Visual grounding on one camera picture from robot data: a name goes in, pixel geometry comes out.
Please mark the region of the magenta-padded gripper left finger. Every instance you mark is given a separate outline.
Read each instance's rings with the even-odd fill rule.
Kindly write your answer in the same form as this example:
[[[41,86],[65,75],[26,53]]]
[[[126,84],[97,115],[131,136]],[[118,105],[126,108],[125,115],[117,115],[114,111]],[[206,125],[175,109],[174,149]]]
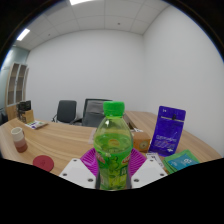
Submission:
[[[72,158],[60,177],[84,188],[97,189],[99,168],[95,149],[90,149],[80,159]]]

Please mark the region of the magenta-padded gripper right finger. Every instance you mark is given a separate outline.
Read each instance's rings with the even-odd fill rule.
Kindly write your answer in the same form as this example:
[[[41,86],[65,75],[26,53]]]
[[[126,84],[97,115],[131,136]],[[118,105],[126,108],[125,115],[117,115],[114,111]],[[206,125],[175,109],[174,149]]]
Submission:
[[[138,150],[132,150],[128,165],[130,189],[141,188],[166,176],[167,173],[155,159],[147,159]]]

